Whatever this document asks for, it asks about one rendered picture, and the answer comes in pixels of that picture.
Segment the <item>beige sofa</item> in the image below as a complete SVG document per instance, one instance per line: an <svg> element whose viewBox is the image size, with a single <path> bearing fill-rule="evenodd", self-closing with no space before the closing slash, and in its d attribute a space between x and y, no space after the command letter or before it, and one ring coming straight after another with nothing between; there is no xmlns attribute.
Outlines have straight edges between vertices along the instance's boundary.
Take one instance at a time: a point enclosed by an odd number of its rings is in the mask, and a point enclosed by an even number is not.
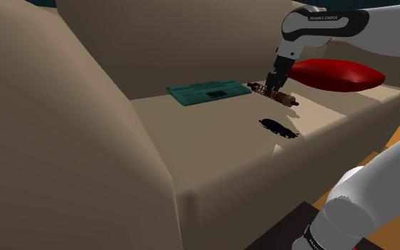
<svg viewBox="0 0 400 250"><path fill-rule="evenodd" d="M400 124L400 7L354 60L381 86L326 92L288 80L184 107L167 88L263 82L292 0L0 0L0 250L244 250L382 149Z"/></svg>

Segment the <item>teal flat keyboard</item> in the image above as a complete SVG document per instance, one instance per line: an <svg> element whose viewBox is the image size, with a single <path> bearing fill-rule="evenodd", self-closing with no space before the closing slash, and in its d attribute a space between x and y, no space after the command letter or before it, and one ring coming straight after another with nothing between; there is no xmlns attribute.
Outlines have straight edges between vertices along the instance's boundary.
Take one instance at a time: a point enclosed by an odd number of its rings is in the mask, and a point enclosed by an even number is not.
<svg viewBox="0 0 400 250"><path fill-rule="evenodd" d="M167 92L184 107L250 94L252 91L234 80L220 80L167 87Z"/></svg>

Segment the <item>red cushion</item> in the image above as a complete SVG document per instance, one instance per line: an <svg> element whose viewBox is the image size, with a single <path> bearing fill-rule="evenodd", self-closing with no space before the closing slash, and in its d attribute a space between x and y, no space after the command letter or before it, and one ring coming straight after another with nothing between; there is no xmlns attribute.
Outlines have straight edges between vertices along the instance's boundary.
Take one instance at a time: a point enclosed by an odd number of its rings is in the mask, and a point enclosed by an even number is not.
<svg viewBox="0 0 400 250"><path fill-rule="evenodd" d="M330 92L359 92L380 86L381 72L346 60L309 59L296 62L288 77L303 85Z"/></svg>

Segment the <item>brown coil spring tool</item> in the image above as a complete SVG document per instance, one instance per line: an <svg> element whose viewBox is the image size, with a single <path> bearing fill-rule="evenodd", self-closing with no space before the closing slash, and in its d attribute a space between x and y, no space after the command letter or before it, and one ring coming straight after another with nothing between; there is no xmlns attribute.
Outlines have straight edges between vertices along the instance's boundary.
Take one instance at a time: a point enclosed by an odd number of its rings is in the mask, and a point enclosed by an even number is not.
<svg viewBox="0 0 400 250"><path fill-rule="evenodd" d="M299 105L295 97L283 92L268 91L265 85L261 85L257 82L249 82L247 83L247 86L251 89L251 91L268 97L269 99L272 99L284 106L293 107Z"/></svg>

